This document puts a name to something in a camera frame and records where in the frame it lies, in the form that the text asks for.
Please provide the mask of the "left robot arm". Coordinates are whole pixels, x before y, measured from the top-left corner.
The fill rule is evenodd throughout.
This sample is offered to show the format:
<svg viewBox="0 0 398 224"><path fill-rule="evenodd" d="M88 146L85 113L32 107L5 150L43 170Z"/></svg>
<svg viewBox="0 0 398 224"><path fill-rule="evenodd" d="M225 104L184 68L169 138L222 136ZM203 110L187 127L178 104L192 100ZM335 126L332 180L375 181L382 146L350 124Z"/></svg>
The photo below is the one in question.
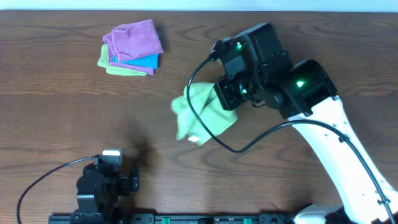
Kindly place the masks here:
<svg viewBox="0 0 398 224"><path fill-rule="evenodd" d="M121 156L95 155L76 183L78 208L70 223L129 223L128 215L116 206L120 196L139 190L137 164L120 174Z"/></svg>

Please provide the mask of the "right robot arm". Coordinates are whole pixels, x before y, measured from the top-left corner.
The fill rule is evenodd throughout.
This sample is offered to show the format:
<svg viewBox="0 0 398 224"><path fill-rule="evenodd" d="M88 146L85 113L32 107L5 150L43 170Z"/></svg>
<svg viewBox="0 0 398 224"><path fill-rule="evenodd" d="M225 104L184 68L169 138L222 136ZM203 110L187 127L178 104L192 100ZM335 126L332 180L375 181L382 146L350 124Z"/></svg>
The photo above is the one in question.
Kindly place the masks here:
<svg viewBox="0 0 398 224"><path fill-rule="evenodd" d="M225 71L215 85L225 110L247 101L277 110L319 158L340 195L345 220L397 222L397 190L367 154L317 61L292 63L269 23L217 41L213 52Z"/></svg>

